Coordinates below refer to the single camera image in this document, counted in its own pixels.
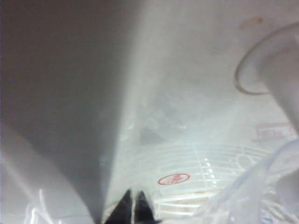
red circular logo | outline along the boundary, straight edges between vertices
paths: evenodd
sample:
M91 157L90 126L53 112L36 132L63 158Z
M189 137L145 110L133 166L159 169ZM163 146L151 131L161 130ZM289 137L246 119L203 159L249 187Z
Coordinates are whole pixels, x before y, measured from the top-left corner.
M189 174L171 174L165 177L162 177L158 180L158 184L160 185L172 185L181 182L185 182L190 178Z

